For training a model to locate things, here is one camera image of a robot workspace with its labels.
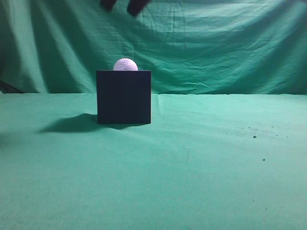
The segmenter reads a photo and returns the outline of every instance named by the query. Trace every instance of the golf ball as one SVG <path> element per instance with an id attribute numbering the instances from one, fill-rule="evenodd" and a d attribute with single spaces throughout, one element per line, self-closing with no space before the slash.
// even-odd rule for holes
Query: golf ball
<path id="1" fill-rule="evenodd" d="M 122 58 L 115 63 L 113 70 L 115 71 L 138 71 L 138 66 L 131 59 Z"/>

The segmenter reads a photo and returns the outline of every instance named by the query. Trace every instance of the wrinkled fabric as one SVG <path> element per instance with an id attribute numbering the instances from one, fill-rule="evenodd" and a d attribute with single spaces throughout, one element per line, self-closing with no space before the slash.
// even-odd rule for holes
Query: wrinkled fabric
<path id="1" fill-rule="evenodd" d="M 95 94 L 0 95 L 3 230 L 306 230 L 306 95 L 157 95 L 98 125 Z"/>
<path id="2" fill-rule="evenodd" d="M 307 2 L 0 0 L 0 80 L 23 92 L 95 92 L 96 70 L 131 58 L 153 92 L 306 94 Z"/>

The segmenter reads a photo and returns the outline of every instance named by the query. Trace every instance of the black object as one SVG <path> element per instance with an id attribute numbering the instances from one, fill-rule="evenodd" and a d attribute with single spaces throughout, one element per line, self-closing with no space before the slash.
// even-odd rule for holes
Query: black object
<path id="1" fill-rule="evenodd" d="M 113 9 L 114 4 L 117 0 L 100 0 L 100 5 L 107 11 L 110 12 Z M 129 5 L 127 7 L 127 12 L 136 17 L 139 13 L 145 8 L 145 6 L 151 0 L 130 0 Z"/>
<path id="2" fill-rule="evenodd" d="M 0 80 L 0 92 L 2 93 L 24 93 L 19 89 L 5 83 L 4 81 Z"/>
<path id="3" fill-rule="evenodd" d="M 151 72 L 99 70 L 97 121 L 99 124 L 151 123 Z"/>

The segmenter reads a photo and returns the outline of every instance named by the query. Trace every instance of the black cube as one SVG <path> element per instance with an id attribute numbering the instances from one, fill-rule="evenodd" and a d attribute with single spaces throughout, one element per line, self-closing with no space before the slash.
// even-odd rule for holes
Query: black cube
<path id="1" fill-rule="evenodd" d="M 99 124 L 151 123 L 151 72 L 96 72 Z"/>

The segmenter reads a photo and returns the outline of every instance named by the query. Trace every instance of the green table surface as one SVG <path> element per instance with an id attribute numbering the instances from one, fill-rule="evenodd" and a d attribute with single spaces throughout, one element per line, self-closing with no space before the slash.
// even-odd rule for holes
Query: green table surface
<path id="1" fill-rule="evenodd" d="M 307 96 L 0 95 L 1 230 L 306 230 Z"/>

